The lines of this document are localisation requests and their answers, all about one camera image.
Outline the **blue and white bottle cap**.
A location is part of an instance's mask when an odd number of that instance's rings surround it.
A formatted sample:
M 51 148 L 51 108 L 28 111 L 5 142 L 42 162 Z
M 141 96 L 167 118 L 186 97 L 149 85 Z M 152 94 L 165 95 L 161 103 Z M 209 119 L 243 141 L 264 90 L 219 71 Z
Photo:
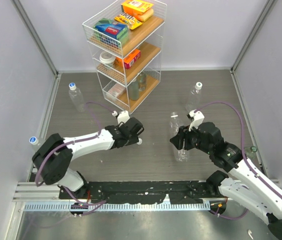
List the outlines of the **blue and white bottle cap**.
M 75 83 L 73 83 L 73 82 L 71 82 L 69 85 L 69 89 L 71 90 L 71 91 L 74 91 L 74 90 L 76 90 L 76 84 Z

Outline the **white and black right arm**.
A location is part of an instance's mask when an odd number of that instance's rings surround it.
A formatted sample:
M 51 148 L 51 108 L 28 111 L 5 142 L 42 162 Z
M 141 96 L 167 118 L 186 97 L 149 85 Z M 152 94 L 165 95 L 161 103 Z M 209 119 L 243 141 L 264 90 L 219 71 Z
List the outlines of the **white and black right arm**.
M 282 240 L 282 189 L 267 178 L 236 145 L 224 141 L 221 131 L 204 122 L 197 128 L 179 127 L 170 138 L 178 150 L 198 149 L 219 167 L 208 179 L 211 197 L 229 197 L 257 215 Z

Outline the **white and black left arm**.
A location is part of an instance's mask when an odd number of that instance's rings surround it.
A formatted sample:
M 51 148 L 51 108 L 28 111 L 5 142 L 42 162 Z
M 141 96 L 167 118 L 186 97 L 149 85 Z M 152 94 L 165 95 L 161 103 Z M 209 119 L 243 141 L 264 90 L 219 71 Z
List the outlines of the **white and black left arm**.
M 70 163 L 90 153 L 141 144 L 139 135 L 143 131 L 142 123 L 131 117 L 126 122 L 87 135 L 61 137 L 58 133 L 52 134 L 39 145 L 32 157 L 37 168 L 37 186 L 57 184 L 76 199 L 84 198 L 88 183 L 80 172 L 69 168 Z

